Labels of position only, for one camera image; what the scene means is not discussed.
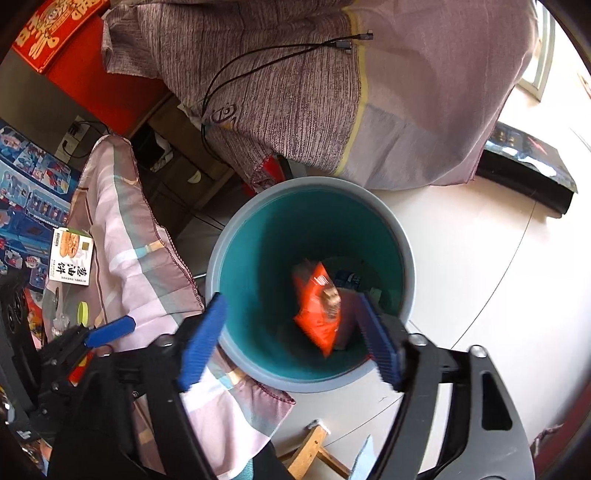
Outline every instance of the trash bin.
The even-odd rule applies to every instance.
[[[220,345],[238,367],[271,387],[312,393],[346,385],[375,367],[359,331],[324,358],[298,328],[295,265],[327,260],[381,292],[379,305],[403,322],[414,300],[407,238],[386,205],[348,181],[305,177],[256,195],[230,220],[207,268],[206,299],[229,304]]]

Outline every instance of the cardboard box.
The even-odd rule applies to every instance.
[[[56,228],[51,242],[49,279],[88,285],[93,248],[91,237],[67,228]]]

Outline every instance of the white floor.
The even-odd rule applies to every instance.
[[[558,148],[579,188],[562,218],[480,178],[462,186],[375,192],[414,251],[417,295],[409,329],[447,348],[484,345],[530,441],[560,421],[589,381],[591,365],[591,152],[573,132],[588,138],[591,115],[580,112],[591,112],[591,100],[580,95],[574,113],[565,113],[559,78],[564,69],[557,64],[548,102],[537,105],[516,90],[501,120]],[[566,102],[574,101],[572,90],[565,95]],[[237,208],[239,190],[234,197]],[[228,217],[209,213],[224,223]],[[194,273],[206,270],[217,233],[194,220],[176,242]],[[449,393],[440,389],[424,468],[439,453]],[[367,435],[373,435],[376,451],[381,448],[400,403],[375,371],[336,391],[293,397],[297,404],[273,438],[278,453],[296,446],[305,425],[321,418],[331,430],[327,449],[349,467]],[[306,478],[338,477],[317,461]]]

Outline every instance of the window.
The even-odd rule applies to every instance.
[[[538,14],[538,43],[535,46],[531,62],[517,85],[541,101],[552,66],[556,21],[537,0],[535,9]]]

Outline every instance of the blue handle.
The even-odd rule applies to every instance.
[[[135,320],[126,315],[114,322],[107,323],[95,330],[91,330],[84,344],[88,348],[97,348],[111,343],[117,338],[130,334],[135,330]]]

